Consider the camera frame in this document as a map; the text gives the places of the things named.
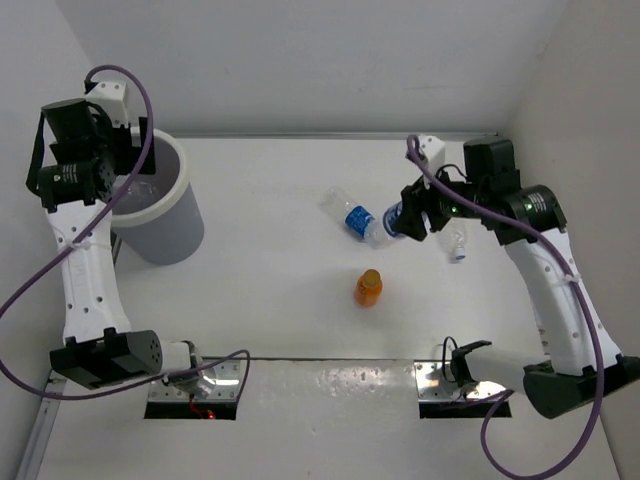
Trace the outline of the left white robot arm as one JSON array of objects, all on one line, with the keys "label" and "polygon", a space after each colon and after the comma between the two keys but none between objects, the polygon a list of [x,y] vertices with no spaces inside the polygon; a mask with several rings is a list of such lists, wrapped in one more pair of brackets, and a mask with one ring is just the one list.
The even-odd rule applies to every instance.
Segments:
[{"label": "left white robot arm", "polygon": [[83,98],[41,110],[26,186],[65,256],[64,345],[50,352],[51,367],[90,390],[156,374],[187,389],[198,377],[194,344],[133,330],[121,304],[105,208],[117,174],[132,171],[136,150],[119,133],[101,106]]}]

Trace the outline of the apple juice labelled clear bottle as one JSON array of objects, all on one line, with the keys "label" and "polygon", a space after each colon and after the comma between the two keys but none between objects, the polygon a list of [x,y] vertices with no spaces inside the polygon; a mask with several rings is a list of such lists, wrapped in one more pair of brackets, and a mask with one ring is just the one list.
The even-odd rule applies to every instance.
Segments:
[{"label": "apple juice labelled clear bottle", "polygon": [[134,181],[116,205],[116,211],[119,215],[125,215],[145,210],[160,197],[159,189],[152,183]]}]

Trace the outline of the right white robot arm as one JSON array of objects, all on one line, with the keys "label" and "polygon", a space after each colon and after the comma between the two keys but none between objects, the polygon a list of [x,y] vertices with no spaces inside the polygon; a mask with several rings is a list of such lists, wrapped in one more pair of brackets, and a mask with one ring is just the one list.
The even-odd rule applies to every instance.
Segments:
[{"label": "right white robot arm", "polygon": [[391,228],[422,241],[453,218],[479,220],[526,285],[544,356],[529,358],[479,340],[452,352],[444,377],[458,388],[489,380],[523,393],[547,419],[638,381],[638,358],[622,354],[586,292],[557,197],[544,185],[522,187],[506,138],[467,141],[463,155],[464,178],[453,181],[444,170],[442,141],[408,137],[406,157],[422,176],[402,190]]}]

